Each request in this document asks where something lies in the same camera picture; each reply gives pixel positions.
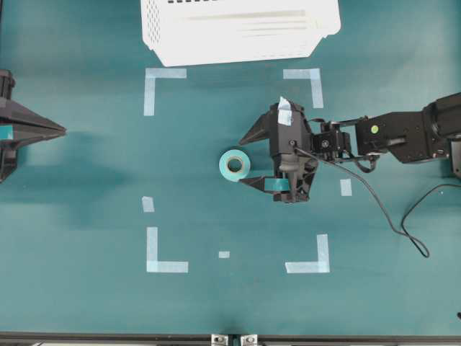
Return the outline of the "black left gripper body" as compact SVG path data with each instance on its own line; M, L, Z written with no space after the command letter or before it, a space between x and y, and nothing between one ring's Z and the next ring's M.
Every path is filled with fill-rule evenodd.
M17 150L12 148L13 126L6 119L6 106L11 100L15 80L11 71L1 70L1 182L17 168Z

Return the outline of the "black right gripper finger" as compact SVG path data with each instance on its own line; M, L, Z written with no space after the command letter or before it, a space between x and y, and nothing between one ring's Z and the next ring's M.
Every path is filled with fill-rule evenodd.
M249 131L238 142L238 144L240 146L245 146L249 143L264 141L268 139L270 137L269 119L270 112L266 112L261 115L258 120L251 126Z
M288 179L285 178L249 177L240 179L239 182L268 194L288 191Z

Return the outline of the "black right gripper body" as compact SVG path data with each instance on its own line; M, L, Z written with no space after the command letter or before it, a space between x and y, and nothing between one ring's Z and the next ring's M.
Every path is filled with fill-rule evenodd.
M312 153L312 130L303 107L292 102L278 102L268 112L269 153L274 175L268 178L268 192L274 200L304 203L310 199L318 161Z

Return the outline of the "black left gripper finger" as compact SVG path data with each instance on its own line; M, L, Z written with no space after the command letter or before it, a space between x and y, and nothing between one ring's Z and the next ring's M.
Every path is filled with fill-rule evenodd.
M66 129L14 100L1 98L1 123L13 125L29 125L66 132Z
M33 143L64 136L66 132L29 125L2 125L1 147L21 148Z

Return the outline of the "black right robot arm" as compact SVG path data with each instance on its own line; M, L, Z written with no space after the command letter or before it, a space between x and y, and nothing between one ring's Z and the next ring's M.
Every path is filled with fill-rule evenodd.
M460 175L459 94L437 99L421 111L316 121L319 133L313 132L303 106L285 98L272 105L239 143L267 140L274 174L239 181L271 194L275 201L306 202L320 161L352 162L370 173L386 153L402 164L448 159L453 174Z

